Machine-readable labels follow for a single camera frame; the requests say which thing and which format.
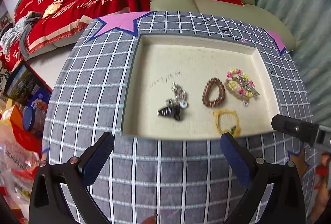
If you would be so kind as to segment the silver heart pendant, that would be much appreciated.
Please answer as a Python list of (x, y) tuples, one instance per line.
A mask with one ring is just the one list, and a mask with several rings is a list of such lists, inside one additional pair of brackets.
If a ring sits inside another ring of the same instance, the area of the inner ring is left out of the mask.
[(175, 95), (175, 99), (178, 102), (186, 100), (185, 90), (180, 85), (178, 85), (176, 82), (172, 83), (172, 91)]

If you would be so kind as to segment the black hair claw clip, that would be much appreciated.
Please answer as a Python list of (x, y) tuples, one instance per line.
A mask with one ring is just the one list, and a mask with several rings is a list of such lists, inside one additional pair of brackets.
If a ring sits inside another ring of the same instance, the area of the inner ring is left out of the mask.
[(176, 121), (181, 121), (181, 107), (180, 105), (166, 106), (157, 111), (158, 116), (169, 117)]

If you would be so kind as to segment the cream jewelry tray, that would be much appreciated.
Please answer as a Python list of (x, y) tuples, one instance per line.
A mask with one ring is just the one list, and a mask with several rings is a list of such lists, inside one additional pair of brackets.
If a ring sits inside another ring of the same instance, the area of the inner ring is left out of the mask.
[[(207, 82), (224, 82), (227, 73), (240, 69), (260, 93), (248, 105), (226, 93), (221, 109), (227, 115), (214, 117), (204, 106)], [(175, 99), (172, 83), (186, 92), (188, 107), (181, 109), (181, 121), (157, 115), (167, 99)], [(220, 129), (238, 125), (240, 136), (268, 133), (280, 104), (270, 73), (259, 50), (251, 45), (211, 37), (144, 34), (137, 41), (127, 84), (121, 131), (138, 138), (166, 140), (208, 140), (219, 137)]]

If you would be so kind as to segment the clear plastic gift bags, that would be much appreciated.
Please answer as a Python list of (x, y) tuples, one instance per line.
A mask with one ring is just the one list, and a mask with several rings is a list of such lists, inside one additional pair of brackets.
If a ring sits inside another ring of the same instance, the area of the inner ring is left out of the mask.
[(36, 152), (22, 147), (15, 139), (9, 125), (1, 129), (1, 186), (5, 187), (8, 201), (27, 216), (35, 178), (39, 165)]

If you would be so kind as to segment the orange gift box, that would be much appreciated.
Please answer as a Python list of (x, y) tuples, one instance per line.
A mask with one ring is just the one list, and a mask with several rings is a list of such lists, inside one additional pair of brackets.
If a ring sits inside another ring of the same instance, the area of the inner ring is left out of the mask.
[(42, 152), (42, 139), (23, 128), (22, 114), (16, 105), (1, 111), (1, 142), (4, 141), (17, 142), (22, 148), (38, 154)]

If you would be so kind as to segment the blue lidded jar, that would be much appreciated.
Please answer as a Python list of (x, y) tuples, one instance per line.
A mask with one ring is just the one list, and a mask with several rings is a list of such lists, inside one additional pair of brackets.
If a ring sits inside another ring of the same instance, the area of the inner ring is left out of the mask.
[(36, 132), (35, 124), (35, 111), (31, 107), (26, 107), (23, 112), (22, 126), (26, 131)]

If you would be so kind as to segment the blue snack box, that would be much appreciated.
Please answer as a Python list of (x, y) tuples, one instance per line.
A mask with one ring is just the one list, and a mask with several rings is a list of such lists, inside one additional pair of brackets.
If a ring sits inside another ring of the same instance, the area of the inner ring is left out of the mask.
[(50, 91), (39, 88), (27, 105), (27, 107), (31, 107), (35, 111), (34, 128), (36, 129), (36, 132), (32, 133), (36, 136), (42, 136), (43, 134), (51, 94)]

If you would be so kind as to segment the dark landscape box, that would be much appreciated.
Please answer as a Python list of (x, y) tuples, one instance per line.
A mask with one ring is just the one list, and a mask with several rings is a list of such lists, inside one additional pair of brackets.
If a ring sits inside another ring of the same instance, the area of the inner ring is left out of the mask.
[(26, 106), (39, 89), (42, 89), (48, 97), (52, 94), (52, 89), (45, 81), (25, 60), (21, 60), (7, 79), (3, 94)]

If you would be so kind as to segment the teal curtain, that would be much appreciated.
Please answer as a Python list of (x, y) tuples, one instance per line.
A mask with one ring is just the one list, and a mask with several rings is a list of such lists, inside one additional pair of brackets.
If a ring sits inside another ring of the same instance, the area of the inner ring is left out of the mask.
[(256, 0), (296, 40), (292, 58), (308, 92), (315, 122), (330, 125), (330, 0)]

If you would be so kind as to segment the pile of grey clothes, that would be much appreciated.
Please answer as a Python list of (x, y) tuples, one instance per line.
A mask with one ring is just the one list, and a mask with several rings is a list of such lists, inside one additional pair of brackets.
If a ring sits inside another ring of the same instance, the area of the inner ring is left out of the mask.
[(33, 24), (40, 20), (42, 16), (42, 13), (39, 12), (28, 12), (27, 15), (20, 18), (12, 28), (1, 35), (1, 52), (8, 55), (14, 42), (18, 41), (20, 53), (25, 59), (28, 59), (29, 54), (25, 48), (25, 39), (30, 33)]

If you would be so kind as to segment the round beige plush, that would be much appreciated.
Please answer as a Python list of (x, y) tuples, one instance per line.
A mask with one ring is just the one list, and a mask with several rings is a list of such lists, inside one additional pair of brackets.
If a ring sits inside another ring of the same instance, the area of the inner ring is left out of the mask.
[(61, 8), (62, 4), (58, 3), (58, 2), (53, 2), (52, 4), (50, 4), (44, 14), (43, 14), (43, 18), (46, 18), (52, 14), (55, 14), (60, 8)]

